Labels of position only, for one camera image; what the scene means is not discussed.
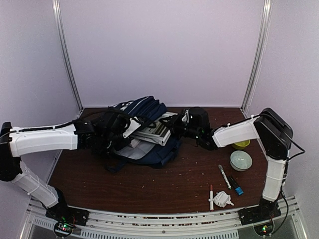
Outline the grey marker pen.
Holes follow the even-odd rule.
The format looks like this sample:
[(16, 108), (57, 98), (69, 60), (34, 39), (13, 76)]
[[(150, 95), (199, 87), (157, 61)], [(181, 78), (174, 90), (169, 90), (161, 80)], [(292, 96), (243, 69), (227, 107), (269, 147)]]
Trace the grey marker pen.
[(222, 176), (223, 176), (223, 178), (224, 178), (224, 181), (225, 181), (225, 183), (226, 183), (226, 185), (227, 185), (227, 188), (228, 188), (229, 190), (231, 190), (231, 189), (232, 189), (231, 184), (230, 184), (230, 182), (228, 181), (228, 178), (227, 178), (227, 176), (226, 176), (226, 173), (225, 173), (225, 171), (224, 171), (222, 165), (219, 164), (219, 165), (218, 165), (218, 168), (219, 168), (219, 170), (220, 170), (220, 172), (221, 172), (221, 174), (222, 174)]

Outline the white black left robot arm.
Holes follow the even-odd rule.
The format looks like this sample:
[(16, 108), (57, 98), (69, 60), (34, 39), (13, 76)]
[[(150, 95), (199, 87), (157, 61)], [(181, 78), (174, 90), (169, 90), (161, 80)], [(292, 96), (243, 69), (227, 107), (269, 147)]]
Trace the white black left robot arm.
[(59, 220), (67, 221), (72, 211), (62, 192), (43, 182), (21, 156), (52, 150), (108, 151), (139, 126), (136, 117), (113, 109), (93, 120), (76, 119), (58, 125), (27, 128), (4, 122), (0, 128), (0, 179), (19, 186)]

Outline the black white illustrated book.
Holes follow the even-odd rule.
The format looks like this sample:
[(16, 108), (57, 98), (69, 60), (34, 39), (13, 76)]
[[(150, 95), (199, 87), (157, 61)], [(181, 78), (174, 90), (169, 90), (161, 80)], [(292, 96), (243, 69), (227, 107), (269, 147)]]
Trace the black white illustrated book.
[(170, 138), (171, 132), (169, 128), (160, 122), (160, 119), (169, 118), (174, 115), (177, 115), (177, 113), (166, 112), (157, 120), (155, 120), (155, 128), (146, 127), (141, 131), (134, 132), (132, 134), (132, 138), (159, 144), (160, 146), (165, 146)]

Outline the navy blue student backpack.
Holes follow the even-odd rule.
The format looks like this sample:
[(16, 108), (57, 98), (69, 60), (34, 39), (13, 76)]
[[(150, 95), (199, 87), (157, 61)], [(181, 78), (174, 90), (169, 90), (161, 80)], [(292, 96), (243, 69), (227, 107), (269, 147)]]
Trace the navy blue student backpack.
[[(166, 112), (167, 108), (164, 103), (160, 103), (153, 96), (146, 96), (109, 107), (101, 119), (103, 120), (103, 129), (107, 131), (106, 135), (109, 139), (115, 135), (115, 130), (119, 130), (115, 126), (119, 125), (116, 121), (120, 119), (120, 116), (126, 118), (127, 125), (130, 124), (131, 118), (137, 117), (141, 126), (135, 131), (140, 131), (146, 127), (155, 128), (155, 120)], [(134, 147), (128, 145), (119, 151), (107, 152), (104, 150), (104, 146), (100, 152), (119, 161), (116, 166), (105, 165), (105, 169), (111, 173), (120, 171), (127, 163), (147, 165), (158, 169), (177, 157), (181, 144), (182, 141), (179, 138), (170, 136), (165, 146), (139, 140)]]

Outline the pale blue ceramic bowl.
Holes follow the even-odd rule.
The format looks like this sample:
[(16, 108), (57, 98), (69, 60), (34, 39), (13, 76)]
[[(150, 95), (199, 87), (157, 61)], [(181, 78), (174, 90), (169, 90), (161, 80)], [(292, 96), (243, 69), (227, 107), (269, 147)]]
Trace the pale blue ceramic bowl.
[(245, 151), (236, 150), (230, 155), (230, 165), (236, 171), (244, 172), (251, 168), (252, 164), (251, 156)]

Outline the aluminium front rail frame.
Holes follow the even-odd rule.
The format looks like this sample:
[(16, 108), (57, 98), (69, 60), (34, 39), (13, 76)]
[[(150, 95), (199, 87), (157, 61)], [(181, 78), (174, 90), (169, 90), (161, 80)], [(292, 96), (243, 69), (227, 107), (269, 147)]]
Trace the aluminium front rail frame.
[(279, 200), (281, 215), (242, 224), (239, 209), (183, 214), (130, 214), (88, 209), (86, 224), (70, 239), (259, 239), (257, 230), (274, 223), (272, 239), (308, 239), (308, 229), (294, 196)]

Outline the right aluminium corner post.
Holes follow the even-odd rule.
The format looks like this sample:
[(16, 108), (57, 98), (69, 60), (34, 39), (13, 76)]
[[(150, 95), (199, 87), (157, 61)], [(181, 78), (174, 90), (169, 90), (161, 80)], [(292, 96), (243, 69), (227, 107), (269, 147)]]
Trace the right aluminium corner post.
[(242, 102), (242, 106), (241, 106), (241, 110), (245, 115), (247, 115), (249, 112), (249, 107), (252, 103), (253, 96), (257, 87), (258, 78), (260, 75), (262, 57), (263, 57), (264, 50), (266, 48), (268, 34), (269, 34), (271, 9), (272, 9), (272, 0), (264, 0), (255, 56), (253, 60), (251, 73), (249, 76), (249, 82), (248, 82), (244, 99)]

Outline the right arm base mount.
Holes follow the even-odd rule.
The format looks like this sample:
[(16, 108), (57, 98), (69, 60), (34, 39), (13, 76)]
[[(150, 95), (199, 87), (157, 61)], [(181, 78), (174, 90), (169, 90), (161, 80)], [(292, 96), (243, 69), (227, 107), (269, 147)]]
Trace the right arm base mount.
[(288, 217), (289, 205), (287, 199), (285, 197), (283, 199), (287, 209), (284, 219), (279, 226), (276, 227), (274, 223), (274, 218), (282, 215), (278, 200), (271, 202), (264, 198), (260, 199), (259, 205), (243, 208), (238, 211), (241, 225), (252, 224), (255, 233), (263, 238), (273, 236), (282, 227)]

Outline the white red-capped pen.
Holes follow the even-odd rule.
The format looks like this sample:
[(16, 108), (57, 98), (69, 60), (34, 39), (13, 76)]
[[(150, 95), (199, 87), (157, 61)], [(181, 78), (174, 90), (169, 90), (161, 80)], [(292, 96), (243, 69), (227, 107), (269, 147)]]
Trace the white red-capped pen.
[(214, 198), (214, 194), (213, 194), (213, 185), (210, 185), (209, 186), (209, 206), (210, 206), (210, 212), (213, 212), (214, 211), (214, 201), (213, 201), (213, 198)]

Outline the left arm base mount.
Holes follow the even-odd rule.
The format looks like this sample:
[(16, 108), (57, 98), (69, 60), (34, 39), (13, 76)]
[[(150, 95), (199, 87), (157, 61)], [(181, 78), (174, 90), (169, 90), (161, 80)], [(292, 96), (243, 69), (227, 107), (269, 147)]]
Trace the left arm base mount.
[(72, 234), (76, 226), (86, 226), (89, 211), (73, 208), (67, 205), (61, 190), (55, 189), (58, 196), (58, 203), (53, 207), (46, 207), (46, 216), (56, 220), (53, 232), (59, 239), (64, 239)]

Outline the yellow green bowl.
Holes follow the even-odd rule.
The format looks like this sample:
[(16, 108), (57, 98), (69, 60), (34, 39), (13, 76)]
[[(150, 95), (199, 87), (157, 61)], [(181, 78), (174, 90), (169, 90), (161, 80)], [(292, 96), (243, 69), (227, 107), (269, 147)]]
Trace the yellow green bowl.
[(245, 140), (245, 141), (234, 143), (231, 146), (237, 150), (242, 150), (248, 147), (249, 145), (250, 145), (250, 140)]

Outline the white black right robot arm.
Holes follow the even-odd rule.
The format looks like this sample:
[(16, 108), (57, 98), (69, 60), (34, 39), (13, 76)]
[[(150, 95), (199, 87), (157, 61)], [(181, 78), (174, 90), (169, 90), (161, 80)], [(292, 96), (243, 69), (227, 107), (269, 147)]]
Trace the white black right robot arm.
[(237, 152), (242, 152), (252, 141), (259, 142), (267, 160), (265, 186), (255, 208), (256, 216), (262, 220), (274, 214), (286, 182), (289, 162), (293, 159), (290, 155), (292, 146), (298, 148), (301, 154), (305, 153), (293, 140), (292, 127), (271, 108), (241, 121), (211, 128), (206, 110), (192, 107), (171, 116), (168, 128), (178, 137), (194, 139), (206, 150), (232, 146)]

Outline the black blue marker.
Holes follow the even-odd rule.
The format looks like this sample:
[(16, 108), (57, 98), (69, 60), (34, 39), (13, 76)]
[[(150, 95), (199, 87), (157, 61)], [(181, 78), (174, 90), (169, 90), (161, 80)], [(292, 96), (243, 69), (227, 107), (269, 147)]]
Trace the black blue marker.
[(244, 192), (243, 192), (242, 188), (239, 186), (239, 184), (237, 183), (237, 181), (232, 176), (229, 176), (228, 180), (229, 180), (231, 186), (234, 188), (236, 194), (238, 196), (242, 196), (244, 194)]

